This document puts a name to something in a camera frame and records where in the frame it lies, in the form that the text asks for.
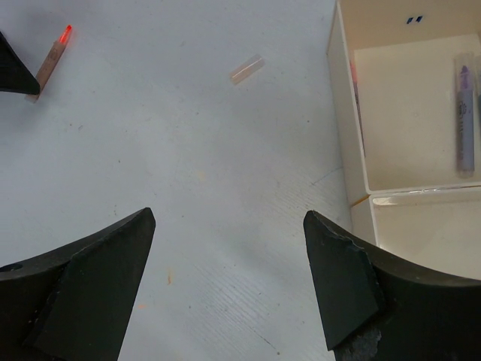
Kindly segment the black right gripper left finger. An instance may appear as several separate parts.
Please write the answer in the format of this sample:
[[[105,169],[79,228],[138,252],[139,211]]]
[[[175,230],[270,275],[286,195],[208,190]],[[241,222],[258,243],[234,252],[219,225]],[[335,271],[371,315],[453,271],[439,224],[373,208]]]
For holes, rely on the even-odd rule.
[[[116,360],[153,242],[150,208],[1,268],[3,360]]]

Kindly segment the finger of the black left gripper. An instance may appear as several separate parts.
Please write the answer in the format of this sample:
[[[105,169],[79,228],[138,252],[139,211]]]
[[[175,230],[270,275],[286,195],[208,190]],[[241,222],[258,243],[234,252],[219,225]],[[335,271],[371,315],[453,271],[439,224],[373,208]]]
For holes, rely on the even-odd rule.
[[[23,64],[8,43],[0,34],[0,89],[6,93],[38,95],[40,85],[37,79]]]

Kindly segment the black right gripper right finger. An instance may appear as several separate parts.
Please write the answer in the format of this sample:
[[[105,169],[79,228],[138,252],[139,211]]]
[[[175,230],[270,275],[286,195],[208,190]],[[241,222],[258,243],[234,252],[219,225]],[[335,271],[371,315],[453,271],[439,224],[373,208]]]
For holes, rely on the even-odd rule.
[[[327,348],[338,360],[478,360],[480,282],[435,271],[316,211],[307,256]]]

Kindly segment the beige slim orange-tip pen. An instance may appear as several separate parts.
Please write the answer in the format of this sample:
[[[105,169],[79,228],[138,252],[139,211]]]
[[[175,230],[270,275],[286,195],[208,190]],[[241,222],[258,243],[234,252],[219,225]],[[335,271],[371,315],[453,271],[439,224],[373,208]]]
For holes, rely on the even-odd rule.
[[[69,38],[72,33],[72,25],[68,24],[61,34],[61,36],[54,41],[53,46],[50,48],[49,53],[47,54],[46,59],[43,61],[41,67],[36,74],[36,80],[39,83],[39,92],[35,95],[27,95],[26,99],[31,102],[36,102],[40,95],[42,94],[48,80],[50,79],[52,73],[54,72],[59,60],[61,59],[65,49],[68,45]]]

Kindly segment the purple slim capped pen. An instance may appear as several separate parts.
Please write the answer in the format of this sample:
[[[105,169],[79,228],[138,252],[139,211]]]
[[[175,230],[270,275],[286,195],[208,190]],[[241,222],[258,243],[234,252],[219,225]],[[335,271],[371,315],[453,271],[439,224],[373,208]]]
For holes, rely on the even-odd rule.
[[[460,53],[455,57],[455,113],[457,170],[462,177],[472,177],[475,170],[473,88],[473,53]]]

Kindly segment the clear orange cap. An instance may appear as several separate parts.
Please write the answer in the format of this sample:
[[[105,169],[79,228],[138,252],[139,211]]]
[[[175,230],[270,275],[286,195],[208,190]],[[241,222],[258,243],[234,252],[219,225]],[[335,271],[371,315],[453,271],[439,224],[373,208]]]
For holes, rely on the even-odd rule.
[[[259,54],[256,54],[230,73],[229,77],[231,82],[234,85],[239,84],[262,68],[264,64],[264,59]]]

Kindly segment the pink slim red-tip pen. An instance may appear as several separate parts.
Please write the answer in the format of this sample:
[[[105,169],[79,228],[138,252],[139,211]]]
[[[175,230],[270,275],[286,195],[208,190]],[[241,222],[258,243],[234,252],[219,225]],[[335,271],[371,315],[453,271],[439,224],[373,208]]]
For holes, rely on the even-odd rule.
[[[363,125],[362,125],[362,113],[361,113],[359,94],[358,94],[358,76],[355,68],[355,63],[352,60],[349,61],[349,66],[350,66],[350,71],[352,75],[352,85],[353,85],[356,109],[358,114],[358,124],[360,128],[361,139],[362,139],[362,149],[363,149],[363,154],[365,155],[365,139],[364,139],[364,131],[363,131]]]

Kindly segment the blue slim capped pen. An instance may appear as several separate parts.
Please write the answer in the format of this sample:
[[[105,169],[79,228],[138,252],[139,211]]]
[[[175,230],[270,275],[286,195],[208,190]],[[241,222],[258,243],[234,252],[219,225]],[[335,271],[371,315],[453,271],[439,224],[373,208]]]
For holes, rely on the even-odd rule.
[[[474,58],[474,65],[475,65],[477,104],[479,109],[479,115],[481,116],[481,55],[478,55]]]

